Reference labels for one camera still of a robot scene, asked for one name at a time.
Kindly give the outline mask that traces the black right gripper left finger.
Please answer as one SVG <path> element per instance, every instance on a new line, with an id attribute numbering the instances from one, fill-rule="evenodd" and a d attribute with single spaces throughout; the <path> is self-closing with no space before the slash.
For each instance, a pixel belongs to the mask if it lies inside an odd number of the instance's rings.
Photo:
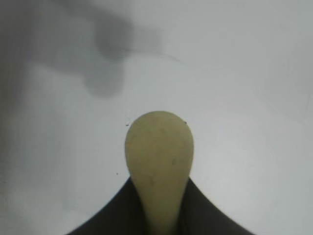
<path id="1" fill-rule="evenodd" d="M 147 225 L 141 202 L 130 179 L 99 212 L 70 235 L 146 235 Z"/>

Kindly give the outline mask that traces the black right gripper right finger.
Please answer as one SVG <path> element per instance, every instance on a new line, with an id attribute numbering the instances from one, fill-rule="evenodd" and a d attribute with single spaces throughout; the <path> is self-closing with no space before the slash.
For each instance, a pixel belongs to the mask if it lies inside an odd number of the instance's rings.
<path id="1" fill-rule="evenodd" d="M 211 203 L 189 179 L 180 207 L 178 235 L 253 235 Z"/>

